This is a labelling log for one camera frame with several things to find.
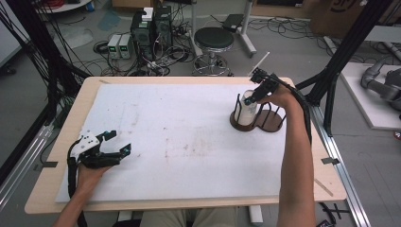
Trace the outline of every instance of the human arm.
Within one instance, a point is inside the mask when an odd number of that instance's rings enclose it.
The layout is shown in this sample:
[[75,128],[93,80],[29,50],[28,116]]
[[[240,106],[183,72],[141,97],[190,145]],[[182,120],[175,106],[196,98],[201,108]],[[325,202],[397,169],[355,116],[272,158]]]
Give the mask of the human arm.
[[91,169],[80,164],[78,167],[78,185],[71,200],[62,209],[59,217],[53,223],[53,227],[74,226],[78,216],[92,197],[94,189],[101,176],[109,167]]
[[284,108],[287,115],[277,226],[316,226],[313,159],[303,109],[289,89],[282,85],[260,102],[272,102]]

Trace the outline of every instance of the black stool seat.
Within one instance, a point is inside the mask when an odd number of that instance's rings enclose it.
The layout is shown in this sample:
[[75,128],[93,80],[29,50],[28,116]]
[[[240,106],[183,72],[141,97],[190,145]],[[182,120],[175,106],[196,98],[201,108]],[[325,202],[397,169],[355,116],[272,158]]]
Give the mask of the black stool seat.
[[200,48],[227,48],[234,42],[230,31],[221,27],[204,27],[195,32],[194,40]]

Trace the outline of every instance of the metal rail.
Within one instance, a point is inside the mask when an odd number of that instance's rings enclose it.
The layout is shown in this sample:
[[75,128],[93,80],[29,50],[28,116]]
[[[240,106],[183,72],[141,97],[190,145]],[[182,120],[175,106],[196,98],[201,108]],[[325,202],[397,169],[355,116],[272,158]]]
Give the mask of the metal rail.
[[360,202],[360,199],[357,195],[357,191],[345,167],[345,163],[342,161],[340,151],[337,148],[336,142],[334,141],[334,138],[329,136],[327,131],[324,129],[324,114],[321,108],[311,107],[310,113],[313,123],[315,124],[315,127],[323,141],[323,144],[327,149],[329,156],[340,161],[338,164],[334,165],[334,168],[339,173],[342,184],[345,187],[345,191],[347,193],[346,201],[348,203],[349,209],[351,210],[356,225],[360,227],[371,226],[368,217],[366,216],[365,210],[363,209],[362,203]]

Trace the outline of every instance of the forearm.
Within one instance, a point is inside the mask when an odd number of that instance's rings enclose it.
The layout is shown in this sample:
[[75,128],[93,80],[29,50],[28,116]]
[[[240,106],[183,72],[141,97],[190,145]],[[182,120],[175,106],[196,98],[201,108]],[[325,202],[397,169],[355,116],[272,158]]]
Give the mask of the forearm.
[[53,227],[74,226],[78,216],[85,207],[86,202],[92,197],[91,192],[77,192],[62,209],[61,214],[54,222]]
[[313,201],[313,159],[304,112],[297,102],[286,107],[286,148],[281,170],[280,201]]

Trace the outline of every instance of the power supply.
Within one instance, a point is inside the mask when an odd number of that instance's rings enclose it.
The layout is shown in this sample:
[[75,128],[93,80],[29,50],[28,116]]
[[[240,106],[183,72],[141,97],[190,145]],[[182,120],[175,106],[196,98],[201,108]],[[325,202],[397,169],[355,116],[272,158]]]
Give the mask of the power supply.
[[131,35],[134,40],[134,49],[139,59],[145,58],[154,61],[154,53],[158,45],[155,43],[155,25],[153,21],[143,21],[141,10],[137,11],[132,18]]
[[120,59],[120,48],[118,48],[118,44],[120,43],[121,35],[113,35],[110,39],[107,47],[109,49],[110,58],[112,59]]
[[166,47],[173,45],[171,36],[171,6],[155,9],[154,22],[156,25],[157,41]]
[[130,59],[133,52],[131,35],[130,34],[122,35],[118,46],[120,47],[121,58]]

